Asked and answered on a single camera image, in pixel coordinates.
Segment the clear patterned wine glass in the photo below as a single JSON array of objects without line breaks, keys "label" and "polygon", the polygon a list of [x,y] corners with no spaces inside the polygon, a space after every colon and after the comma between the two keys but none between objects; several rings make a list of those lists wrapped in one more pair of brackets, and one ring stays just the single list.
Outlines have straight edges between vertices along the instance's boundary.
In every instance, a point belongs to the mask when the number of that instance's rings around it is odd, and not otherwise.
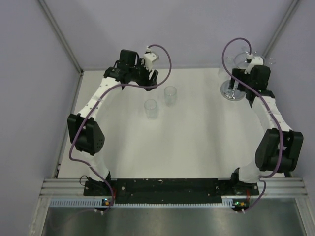
[{"label": "clear patterned wine glass", "polygon": [[174,106],[177,101],[177,89],[174,86],[167,86],[164,89],[164,100],[168,107]]}]

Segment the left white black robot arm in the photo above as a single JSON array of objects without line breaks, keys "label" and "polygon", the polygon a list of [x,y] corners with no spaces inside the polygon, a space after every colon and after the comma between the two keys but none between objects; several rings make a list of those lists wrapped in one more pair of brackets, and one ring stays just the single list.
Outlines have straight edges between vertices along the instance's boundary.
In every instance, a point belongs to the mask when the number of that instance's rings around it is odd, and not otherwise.
[{"label": "left white black robot arm", "polygon": [[147,47],[142,57],[135,51],[122,49],[119,59],[105,70],[100,85],[86,105],[77,114],[70,114],[67,118],[71,142],[69,159],[87,165],[90,177],[96,180],[94,188],[101,195],[108,194],[112,184],[106,180],[109,170],[99,156],[105,144],[100,118],[105,107],[125,87],[146,91],[158,87],[158,71],[153,69],[158,59],[152,46]]}]

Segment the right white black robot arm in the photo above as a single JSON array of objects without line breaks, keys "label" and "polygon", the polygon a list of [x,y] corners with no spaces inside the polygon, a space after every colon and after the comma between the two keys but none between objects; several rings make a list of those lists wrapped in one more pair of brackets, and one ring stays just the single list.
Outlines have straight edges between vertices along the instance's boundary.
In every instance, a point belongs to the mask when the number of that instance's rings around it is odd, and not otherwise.
[{"label": "right white black robot arm", "polygon": [[232,69],[230,83],[234,84],[234,80],[238,79],[237,89],[246,94],[264,132],[254,160],[233,173],[237,178],[231,180],[229,187],[237,195],[261,176],[294,171],[301,152],[303,134],[293,131],[278,110],[275,96],[267,88],[270,74],[270,68],[265,65],[255,65],[249,74],[244,69]]}]

